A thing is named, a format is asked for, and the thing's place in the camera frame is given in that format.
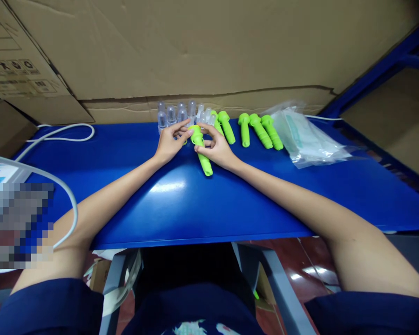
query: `left hand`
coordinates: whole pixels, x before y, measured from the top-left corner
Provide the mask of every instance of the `left hand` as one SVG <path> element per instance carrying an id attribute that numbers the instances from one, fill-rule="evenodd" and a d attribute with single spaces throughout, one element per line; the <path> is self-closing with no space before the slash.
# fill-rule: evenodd
<path id="1" fill-rule="evenodd" d="M 190 119 L 176 123 L 170 127 L 164 128 L 158 141 L 158 148 L 155 152 L 156 158 L 158 158 L 163 164 L 168 163 L 178 151 L 182 148 L 185 141 L 191 137 L 194 130 L 188 130 L 186 125 Z"/>

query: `sleeve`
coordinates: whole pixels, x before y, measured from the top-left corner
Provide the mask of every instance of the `sleeve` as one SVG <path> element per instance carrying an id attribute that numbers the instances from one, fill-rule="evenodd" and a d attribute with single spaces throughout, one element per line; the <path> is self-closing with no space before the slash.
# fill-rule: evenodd
<path id="1" fill-rule="evenodd" d="M 80 279 L 44 281 L 3 303 L 0 334 L 97 334 L 103 301 Z"/>
<path id="2" fill-rule="evenodd" d="M 305 304 L 320 334 L 419 334 L 419 298 L 340 292 Z"/>

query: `hand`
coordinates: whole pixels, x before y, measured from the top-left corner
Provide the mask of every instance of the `hand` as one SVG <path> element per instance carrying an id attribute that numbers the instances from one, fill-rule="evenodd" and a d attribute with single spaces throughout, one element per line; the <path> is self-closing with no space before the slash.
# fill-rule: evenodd
<path id="1" fill-rule="evenodd" d="M 205 147 L 194 146 L 194 151 L 208 157 L 217 165 L 230 170 L 241 161 L 231 151 L 230 146 L 225 137 L 217 131 L 213 126 L 205 123 L 197 123 L 202 129 L 203 134 L 210 134 L 212 141 L 205 140 Z"/>
<path id="2" fill-rule="evenodd" d="M 187 119 L 163 129 L 154 155 L 162 164 L 166 164 L 173 159 L 185 141 L 193 134 L 194 130 L 188 130 L 185 127 L 189 121 L 190 119 Z"/>

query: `blue table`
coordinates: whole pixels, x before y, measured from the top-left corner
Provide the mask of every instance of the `blue table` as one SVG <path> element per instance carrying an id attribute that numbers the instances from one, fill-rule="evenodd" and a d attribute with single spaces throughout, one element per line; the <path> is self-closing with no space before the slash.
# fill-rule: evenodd
<path id="1" fill-rule="evenodd" d="M 323 122 L 314 123 L 340 143 L 351 144 Z M 364 160 L 298 170 L 285 150 L 266 150 L 252 129 L 251 145 L 243 148 L 237 120 L 231 125 L 237 139 L 231 148 L 243 161 L 324 195 L 382 230 L 419 230 L 419 195 L 364 152 L 354 153 Z M 60 177 L 79 202 L 145 162 L 157 147 L 156 123 L 96 125 L 95 129 L 95 137 L 87 142 L 41 143 L 24 162 Z M 36 137 L 52 130 L 43 128 Z M 89 132 L 77 127 L 59 135 L 82 138 Z M 212 177 L 205 177 L 189 141 L 101 230 L 92 248 L 313 235 L 298 219 L 237 176 L 215 164 L 213 171 Z M 50 181 L 33 174 L 28 182 Z M 71 208 L 60 187 L 54 192 L 53 204 L 43 215 L 44 222 L 55 222 Z"/>

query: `pixelated area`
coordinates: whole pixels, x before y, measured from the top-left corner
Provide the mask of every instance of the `pixelated area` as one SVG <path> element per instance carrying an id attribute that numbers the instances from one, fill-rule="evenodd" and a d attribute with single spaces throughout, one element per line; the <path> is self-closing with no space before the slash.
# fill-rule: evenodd
<path id="1" fill-rule="evenodd" d="M 42 216 L 53 203 L 54 184 L 0 184 L 0 269 L 30 267 L 49 260 L 53 246 L 43 246 L 53 223 Z"/>

